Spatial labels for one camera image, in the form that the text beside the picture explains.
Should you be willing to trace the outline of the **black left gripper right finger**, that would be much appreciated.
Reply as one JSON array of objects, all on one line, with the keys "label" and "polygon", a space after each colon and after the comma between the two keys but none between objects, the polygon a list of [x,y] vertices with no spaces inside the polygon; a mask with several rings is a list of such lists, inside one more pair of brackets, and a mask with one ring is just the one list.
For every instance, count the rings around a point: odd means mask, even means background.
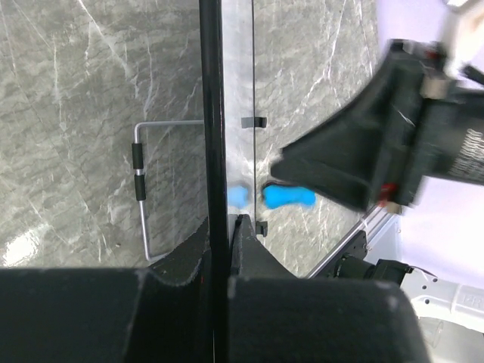
[{"label": "black left gripper right finger", "polygon": [[231,244],[230,276],[295,278],[258,240],[250,216],[239,215]]}]

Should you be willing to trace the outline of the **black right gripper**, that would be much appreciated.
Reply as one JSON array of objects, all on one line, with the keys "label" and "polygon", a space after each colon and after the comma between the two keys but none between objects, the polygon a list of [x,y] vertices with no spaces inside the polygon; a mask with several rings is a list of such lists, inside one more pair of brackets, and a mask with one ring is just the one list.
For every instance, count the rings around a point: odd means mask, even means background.
[{"label": "black right gripper", "polygon": [[414,203],[424,177],[483,183],[483,93],[443,71],[438,46],[393,39],[368,84],[281,149],[271,176],[362,212]]}]

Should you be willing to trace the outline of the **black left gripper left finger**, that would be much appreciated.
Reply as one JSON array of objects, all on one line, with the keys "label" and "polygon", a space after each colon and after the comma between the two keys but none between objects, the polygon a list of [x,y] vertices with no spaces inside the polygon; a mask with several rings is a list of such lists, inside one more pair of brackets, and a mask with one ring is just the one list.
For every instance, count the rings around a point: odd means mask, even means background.
[{"label": "black left gripper left finger", "polygon": [[158,262],[145,275],[145,286],[184,287],[202,284],[210,278],[209,222],[205,218],[197,230]]}]

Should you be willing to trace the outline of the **blue whiteboard eraser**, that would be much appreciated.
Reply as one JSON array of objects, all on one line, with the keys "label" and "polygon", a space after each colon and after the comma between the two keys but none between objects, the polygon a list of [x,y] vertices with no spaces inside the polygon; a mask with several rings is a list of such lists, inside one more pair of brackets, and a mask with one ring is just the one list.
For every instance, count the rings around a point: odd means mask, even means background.
[{"label": "blue whiteboard eraser", "polygon": [[288,205],[313,207],[316,196],[309,189],[280,184],[268,184],[262,188],[262,199],[269,209],[277,209]]}]

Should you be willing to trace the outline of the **white whiteboard black frame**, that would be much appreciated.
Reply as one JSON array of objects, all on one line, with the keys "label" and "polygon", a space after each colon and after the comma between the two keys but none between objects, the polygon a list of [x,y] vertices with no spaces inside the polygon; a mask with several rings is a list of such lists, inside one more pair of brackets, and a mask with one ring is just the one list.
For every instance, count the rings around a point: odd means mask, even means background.
[{"label": "white whiteboard black frame", "polygon": [[241,224],[256,217],[254,8],[201,1],[214,360],[230,360],[228,290]]}]

